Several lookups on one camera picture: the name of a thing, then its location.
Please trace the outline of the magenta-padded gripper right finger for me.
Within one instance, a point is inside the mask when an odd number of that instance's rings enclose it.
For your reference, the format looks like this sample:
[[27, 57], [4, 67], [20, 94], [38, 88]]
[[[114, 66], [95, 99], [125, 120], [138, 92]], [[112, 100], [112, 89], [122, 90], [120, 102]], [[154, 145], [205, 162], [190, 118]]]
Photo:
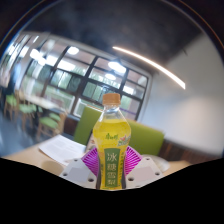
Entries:
[[124, 160], [124, 176], [127, 189], [143, 187], [163, 177], [150, 156], [143, 157], [128, 147]]

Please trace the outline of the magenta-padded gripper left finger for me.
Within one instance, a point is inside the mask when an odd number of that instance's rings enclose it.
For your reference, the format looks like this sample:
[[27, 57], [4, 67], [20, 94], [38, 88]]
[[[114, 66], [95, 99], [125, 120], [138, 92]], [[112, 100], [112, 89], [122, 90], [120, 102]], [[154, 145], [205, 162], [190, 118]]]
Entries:
[[99, 174], [97, 149], [87, 152], [82, 158], [73, 159], [60, 177], [84, 188], [95, 189]]

